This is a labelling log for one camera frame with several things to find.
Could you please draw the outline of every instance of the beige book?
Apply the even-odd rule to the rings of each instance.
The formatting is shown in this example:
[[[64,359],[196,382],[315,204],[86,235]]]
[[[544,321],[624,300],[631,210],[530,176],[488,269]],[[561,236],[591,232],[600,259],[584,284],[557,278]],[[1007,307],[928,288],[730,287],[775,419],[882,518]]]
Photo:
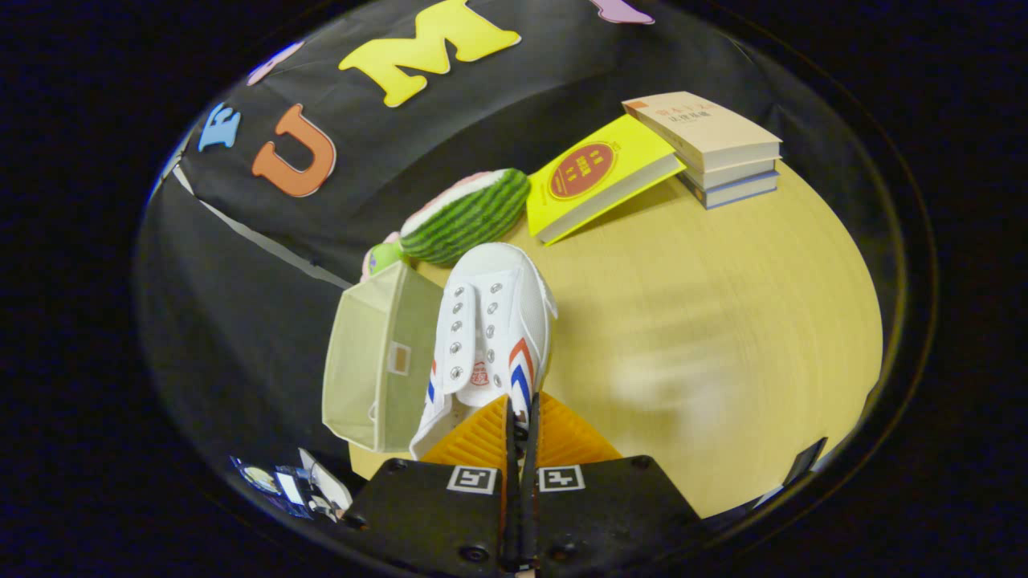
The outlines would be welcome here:
[[[691,93],[666,93],[622,103],[625,111],[674,146],[694,172],[778,158],[781,139],[760,124]]]

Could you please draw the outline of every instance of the blue letter e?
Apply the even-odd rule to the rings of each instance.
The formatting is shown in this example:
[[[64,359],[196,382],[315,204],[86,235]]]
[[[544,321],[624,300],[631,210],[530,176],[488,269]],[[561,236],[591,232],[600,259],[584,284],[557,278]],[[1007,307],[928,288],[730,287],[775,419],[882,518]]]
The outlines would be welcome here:
[[[214,110],[207,117],[204,132],[199,134],[198,150],[200,152],[207,145],[222,143],[226,148],[232,148],[232,145],[235,144],[235,131],[240,128],[240,113],[232,114],[230,108],[222,110],[224,106],[225,103],[221,103],[214,107]]]

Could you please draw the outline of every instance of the watermelon plush toy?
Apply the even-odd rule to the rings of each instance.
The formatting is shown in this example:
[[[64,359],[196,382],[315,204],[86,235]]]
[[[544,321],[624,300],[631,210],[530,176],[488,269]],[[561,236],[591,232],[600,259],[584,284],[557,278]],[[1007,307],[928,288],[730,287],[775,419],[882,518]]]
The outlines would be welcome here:
[[[475,173],[433,198],[364,256],[361,281],[397,260],[451,265],[472,247],[490,243],[514,226],[530,188],[517,169]]]

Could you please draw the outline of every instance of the white sneaker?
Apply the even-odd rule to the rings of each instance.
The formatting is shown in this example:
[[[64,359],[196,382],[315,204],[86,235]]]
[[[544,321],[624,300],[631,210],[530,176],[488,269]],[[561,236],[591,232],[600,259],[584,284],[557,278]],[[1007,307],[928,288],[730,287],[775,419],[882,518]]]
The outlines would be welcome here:
[[[461,257],[443,289],[425,412],[410,441],[415,460],[503,394],[527,430],[546,373],[550,314],[557,317],[553,294],[521,249],[486,243]]]

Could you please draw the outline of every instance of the light wood surface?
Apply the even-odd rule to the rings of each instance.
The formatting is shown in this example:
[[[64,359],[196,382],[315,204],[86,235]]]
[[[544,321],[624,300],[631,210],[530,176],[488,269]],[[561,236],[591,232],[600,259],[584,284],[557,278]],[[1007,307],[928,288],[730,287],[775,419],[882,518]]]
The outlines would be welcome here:
[[[856,245],[805,181],[705,211],[669,179],[551,247],[523,248],[560,318],[544,389],[624,456],[653,456],[701,516],[781,483],[852,429],[882,327]],[[449,268],[420,263],[444,285]],[[394,456],[351,446],[370,477]]]

